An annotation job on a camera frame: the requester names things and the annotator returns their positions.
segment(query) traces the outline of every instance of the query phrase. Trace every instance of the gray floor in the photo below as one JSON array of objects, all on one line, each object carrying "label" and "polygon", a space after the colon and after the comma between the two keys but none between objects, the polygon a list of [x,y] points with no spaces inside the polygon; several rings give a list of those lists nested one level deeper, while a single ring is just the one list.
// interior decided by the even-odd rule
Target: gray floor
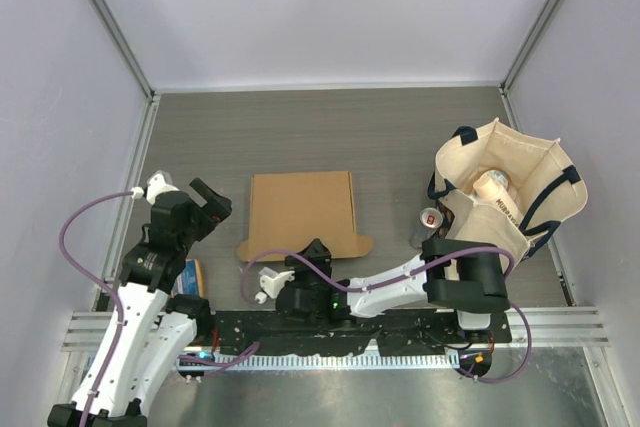
[{"label": "gray floor", "polygon": [[[521,362],[498,350],[491,376]],[[185,384],[173,373],[149,427],[606,426],[582,349],[535,349],[504,384],[475,384],[453,370],[234,373]]]},{"label": "gray floor", "polygon": [[[438,148],[463,124],[506,114],[497,88],[367,89],[163,95],[143,178],[158,169],[187,188],[201,177],[233,200],[233,214],[192,257],[205,268],[217,309],[242,309],[235,249],[246,239],[251,176],[350,170],[358,230],[374,239],[366,257],[334,262],[336,277],[395,267],[424,202]],[[136,203],[125,248],[139,238],[148,206]],[[547,249],[509,280],[524,307],[566,305]]]}]

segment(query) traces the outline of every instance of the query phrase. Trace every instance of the white panel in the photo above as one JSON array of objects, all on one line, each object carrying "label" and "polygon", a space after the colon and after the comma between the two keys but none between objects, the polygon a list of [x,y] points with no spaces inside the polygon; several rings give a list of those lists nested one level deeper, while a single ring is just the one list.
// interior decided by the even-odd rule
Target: white panel
[{"label": "white panel", "polygon": [[631,411],[640,378],[640,0],[565,0],[516,82],[524,130],[561,137],[589,189],[556,234],[580,302],[598,307]]},{"label": "white panel", "polygon": [[107,0],[161,89],[501,81],[544,0]]},{"label": "white panel", "polygon": [[[71,312],[91,298],[58,230],[122,190],[145,100],[88,0],[0,0],[0,18],[0,423],[42,426]],[[114,216],[96,208],[70,231],[93,272]]]}]

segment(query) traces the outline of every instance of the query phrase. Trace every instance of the can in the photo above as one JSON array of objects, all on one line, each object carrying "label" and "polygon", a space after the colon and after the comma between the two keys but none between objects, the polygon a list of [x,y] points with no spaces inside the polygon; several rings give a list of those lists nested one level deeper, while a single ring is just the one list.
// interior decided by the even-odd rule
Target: can
[{"label": "can", "polygon": [[422,249],[422,243],[429,239],[442,225],[442,213],[438,209],[428,207],[420,211],[418,222],[409,244],[414,249]]}]

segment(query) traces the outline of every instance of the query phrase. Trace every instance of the canvas tote bag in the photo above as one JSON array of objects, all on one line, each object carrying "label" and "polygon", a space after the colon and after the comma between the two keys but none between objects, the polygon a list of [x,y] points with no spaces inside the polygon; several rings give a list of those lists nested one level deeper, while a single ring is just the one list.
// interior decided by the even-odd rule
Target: canvas tote bag
[{"label": "canvas tote bag", "polygon": [[[584,181],[559,142],[521,134],[498,119],[456,130],[436,154],[427,191],[443,213],[437,235],[495,244],[511,252],[516,264],[533,256],[587,202]],[[473,183],[492,169],[509,176],[509,193],[524,215],[519,226],[472,195]]]}]

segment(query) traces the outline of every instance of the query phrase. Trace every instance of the flat cardboard box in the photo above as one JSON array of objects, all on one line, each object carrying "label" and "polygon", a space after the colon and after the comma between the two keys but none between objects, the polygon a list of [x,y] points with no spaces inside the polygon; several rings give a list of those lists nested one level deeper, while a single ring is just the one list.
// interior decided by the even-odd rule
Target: flat cardboard box
[{"label": "flat cardboard box", "polygon": [[[236,253],[248,261],[269,249],[299,252],[319,238],[333,258],[367,255],[373,239],[356,232],[351,172],[254,175],[249,239]],[[271,254],[262,261],[283,260]]]}]

